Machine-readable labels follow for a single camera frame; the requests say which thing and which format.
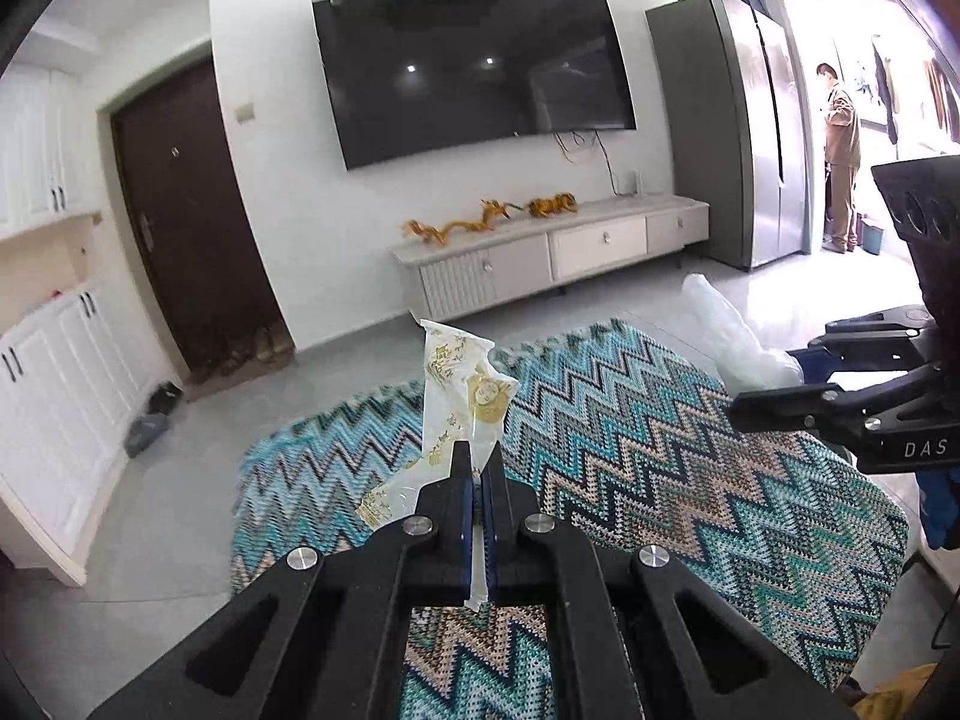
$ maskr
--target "metal screw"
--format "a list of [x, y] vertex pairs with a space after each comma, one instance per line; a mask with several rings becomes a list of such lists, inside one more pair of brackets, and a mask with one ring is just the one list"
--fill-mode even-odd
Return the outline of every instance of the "metal screw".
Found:
[[647, 544], [637, 550], [640, 562], [650, 568], [662, 568], [670, 562], [670, 553], [659, 544]]
[[297, 547], [287, 555], [287, 565], [294, 571], [305, 571], [317, 564], [317, 550], [310, 547]]
[[530, 533], [550, 533], [557, 526], [557, 520], [549, 514], [528, 514], [523, 524]]
[[414, 514], [403, 520], [403, 531], [407, 536], [424, 536], [433, 530], [433, 520], [422, 514]]

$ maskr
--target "television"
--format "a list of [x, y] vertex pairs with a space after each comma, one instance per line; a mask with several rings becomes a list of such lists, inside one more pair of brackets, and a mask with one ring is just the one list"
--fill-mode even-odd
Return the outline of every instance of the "television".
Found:
[[496, 138], [635, 129], [607, 0], [320, 0], [347, 169]]

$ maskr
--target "zigzag patterned rug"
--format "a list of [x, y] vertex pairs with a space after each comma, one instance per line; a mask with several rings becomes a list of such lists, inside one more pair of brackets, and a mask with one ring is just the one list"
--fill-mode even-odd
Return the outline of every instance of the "zigzag patterned rug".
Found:
[[[820, 683], [870, 638], [904, 560], [907, 522], [806, 434], [739, 434], [723, 385], [618, 320], [515, 350], [508, 474], [544, 512], [604, 546], [668, 547]], [[255, 445], [234, 509], [234, 591], [301, 544], [370, 534], [354, 514], [419, 454], [422, 383], [386, 386]], [[415, 610], [400, 717], [555, 716], [539, 607]]]

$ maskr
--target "tv stand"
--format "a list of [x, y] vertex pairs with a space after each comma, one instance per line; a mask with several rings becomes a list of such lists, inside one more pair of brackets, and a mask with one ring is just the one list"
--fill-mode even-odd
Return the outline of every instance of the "tv stand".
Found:
[[448, 245], [394, 249], [407, 307], [446, 322], [582, 278], [653, 259], [709, 237], [709, 205], [675, 194], [613, 197], [576, 214], [515, 214], [493, 232]]

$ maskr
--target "brown pants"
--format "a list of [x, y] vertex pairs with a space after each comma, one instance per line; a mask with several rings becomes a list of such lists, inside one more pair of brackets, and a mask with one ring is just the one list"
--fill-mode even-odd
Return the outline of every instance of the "brown pants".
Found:
[[846, 165], [830, 166], [830, 214], [833, 228], [830, 231], [834, 244], [843, 248], [856, 246], [856, 213], [853, 210], [853, 186], [859, 167]]

